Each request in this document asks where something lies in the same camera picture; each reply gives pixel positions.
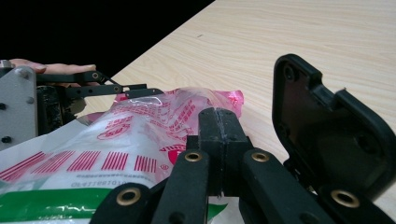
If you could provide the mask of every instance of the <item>wood grain surface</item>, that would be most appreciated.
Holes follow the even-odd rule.
[[[321,71],[331,91],[346,88],[396,130],[396,1],[217,0],[114,79],[164,91],[240,90],[246,134],[283,161],[288,154],[272,124],[273,72],[289,53]],[[105,111],[113,99],[87,98],[81,115]],[[396,187],[375,204],[396,220]]]

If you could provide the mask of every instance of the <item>dark background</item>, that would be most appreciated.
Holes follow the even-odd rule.
[[[96,64],[112,77],[213,1],[3,1],[0,59]]]

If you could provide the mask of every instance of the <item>human hand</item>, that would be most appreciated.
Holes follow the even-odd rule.
[[[75,73],[83,73],[87,71],[96,70],[96,65],[75,65],[75,64],[65,64],[65,63],[50,63],[50,64],[42,64],[35,63],[25,59],[11,59],[9,60],[11,63],[15,64],[15,66],[29,66],[31,67],[37,74],[53,74],[53,75],[71,75]],[[81,85],[78,83],[50,83],[50,85],[58,85],[64,87],[80,87]],[[97,82],[88,82],[85,85],[97,86],[99,83]]]

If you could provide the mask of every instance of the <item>plastic packaging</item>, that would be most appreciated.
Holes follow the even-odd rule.
[[[241,91],[202,88],[131,100],[118,95],[106,113],[60,145],[24,144],[18,158],[4,157],[14,147],[1,151],[7,162],[0,164],[0,222],[88,223],[116,186],[151,188],[168,177],[187,135],[198,134],[200,111],[222,107],[240,117],[243,103]]]

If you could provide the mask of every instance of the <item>light wood tabletop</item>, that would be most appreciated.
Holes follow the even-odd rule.
[[[123,32],[139,35],[132,27]],[[283,161],[288,154],[272,123],[273,79],[276,60],[289,53],[315,66],[329,90],[346,88],[396,130],[396,1],[217,0],[114,80],[163,91],[240,90],[246,135]],[[87,98],[81,115],[108,110],[113,99]],[[396,186],[375,204],[396,220]]]

